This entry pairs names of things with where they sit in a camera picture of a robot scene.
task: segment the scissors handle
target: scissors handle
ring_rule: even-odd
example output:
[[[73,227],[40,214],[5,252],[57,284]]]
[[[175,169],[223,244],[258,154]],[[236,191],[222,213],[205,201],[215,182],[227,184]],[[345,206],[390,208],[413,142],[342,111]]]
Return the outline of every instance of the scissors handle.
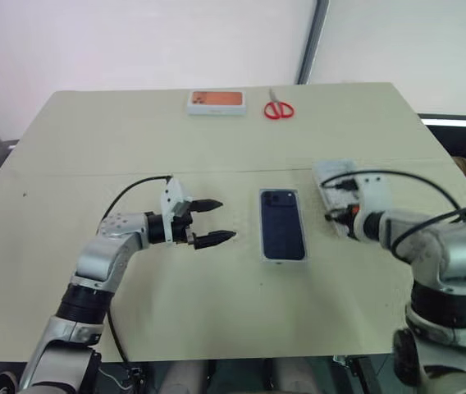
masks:
[[[266,107],[264,107],[264,115],[273,120],[287,119],[292,117],[294,114],[295,110],[293,107],[282,101],[271,101],[266,104]]]

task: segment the white wall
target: white wall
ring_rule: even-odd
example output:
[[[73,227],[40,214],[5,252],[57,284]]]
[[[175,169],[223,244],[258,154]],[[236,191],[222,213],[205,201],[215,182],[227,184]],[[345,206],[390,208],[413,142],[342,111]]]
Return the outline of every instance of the white wall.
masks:
[[[292,84],[314,0],[0,0],[0,136],[60,89]],[[311,81],[466,114],[464,0],[331,0]]]
[[[331,0],[311,82],[391,81],[417,112],[466,115],[466,1]]]

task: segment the orange phone box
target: orange phone box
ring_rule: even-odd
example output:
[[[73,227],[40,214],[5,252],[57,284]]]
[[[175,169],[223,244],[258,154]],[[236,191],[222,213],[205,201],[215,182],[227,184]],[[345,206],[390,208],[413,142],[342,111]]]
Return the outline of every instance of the orange phone box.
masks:
[[[236,91],[193,90],[187,101],[191,115],[244,115],[245,93]]]

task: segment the blue smartphone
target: blue smartphone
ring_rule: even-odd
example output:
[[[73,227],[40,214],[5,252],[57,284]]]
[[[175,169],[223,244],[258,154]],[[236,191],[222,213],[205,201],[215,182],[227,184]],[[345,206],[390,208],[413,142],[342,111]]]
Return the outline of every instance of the blue smartphone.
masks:
[[[295,190],[260,193],[263,254],[267,259],[302,260],[306,256]]]

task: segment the scissors blade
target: scissors blade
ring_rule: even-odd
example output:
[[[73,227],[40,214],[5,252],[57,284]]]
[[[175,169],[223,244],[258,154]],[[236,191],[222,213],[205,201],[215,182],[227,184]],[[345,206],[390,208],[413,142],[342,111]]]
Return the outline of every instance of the scissors blade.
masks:
[[[278,103],[279,99],[276,97],[275,92],[273,89],[269,89],[269,99],[273,101],[274,103]]]

